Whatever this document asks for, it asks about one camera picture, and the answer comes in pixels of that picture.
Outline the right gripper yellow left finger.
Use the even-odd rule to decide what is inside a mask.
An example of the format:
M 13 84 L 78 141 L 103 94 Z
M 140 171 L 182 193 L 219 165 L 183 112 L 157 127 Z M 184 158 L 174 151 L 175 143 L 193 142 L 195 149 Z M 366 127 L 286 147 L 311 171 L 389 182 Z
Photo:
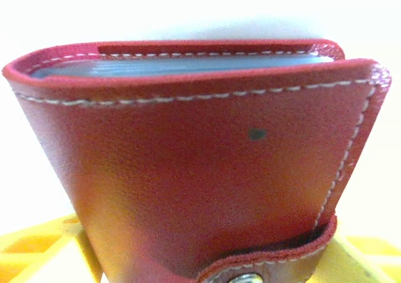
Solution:
M 1 236 L 1 282 L 100 282 L 102 275 L 75 214 Z

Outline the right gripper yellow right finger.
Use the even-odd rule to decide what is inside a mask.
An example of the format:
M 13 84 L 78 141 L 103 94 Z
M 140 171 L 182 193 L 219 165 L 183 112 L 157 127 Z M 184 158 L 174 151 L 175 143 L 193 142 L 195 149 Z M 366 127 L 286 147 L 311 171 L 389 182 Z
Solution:
M 310 282 L 400 282 L 400 248 L 379 237 L 336 235 Z

